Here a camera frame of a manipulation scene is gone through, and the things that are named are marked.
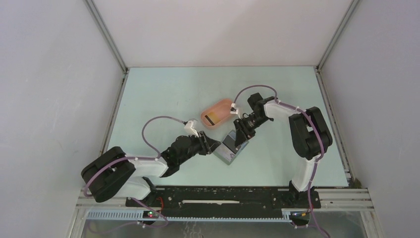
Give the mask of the pink oval tray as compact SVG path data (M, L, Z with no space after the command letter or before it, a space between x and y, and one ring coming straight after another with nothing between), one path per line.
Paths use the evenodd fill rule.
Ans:
M232 103L233 101L231 99L224 98L202 111L200 115L202 124L208 129L216 129L231 118L233 118L234 115L230 114L230 108ZM219 118L219 123L215 126L209 126L208 122L205 120L205 115L209 112L215 112Z

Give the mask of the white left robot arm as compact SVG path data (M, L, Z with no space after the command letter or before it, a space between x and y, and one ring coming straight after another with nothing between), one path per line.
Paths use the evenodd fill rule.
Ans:
M97 203L115 196L133 197L144 206L152 206L157 194L151 177L169 177L189 159L210 155L220 145L220 141L200 131L198 135L177 137L157 158L128 156L121 147L114 146L82 170L84 195Z

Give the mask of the silver VIP credit card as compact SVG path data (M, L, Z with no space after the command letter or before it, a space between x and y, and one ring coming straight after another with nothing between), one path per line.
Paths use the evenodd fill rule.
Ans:
M230 165L234 160L235 154L232 154L228 151L227 147L220 146L215 151L215 154L227 165Z

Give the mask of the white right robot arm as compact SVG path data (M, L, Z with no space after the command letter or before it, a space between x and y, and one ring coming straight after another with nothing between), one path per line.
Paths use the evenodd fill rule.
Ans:
M247 100L252 113L234 120L235 146L252 139L256 129L267 121L283 119L289 123L292 145L301 157L293 178L289 182L288 201L294 207L303 206L313 186L317 163L323 158L333 139L324 116L318 107L302 110L281 102L277 97L263 98L260 93Z

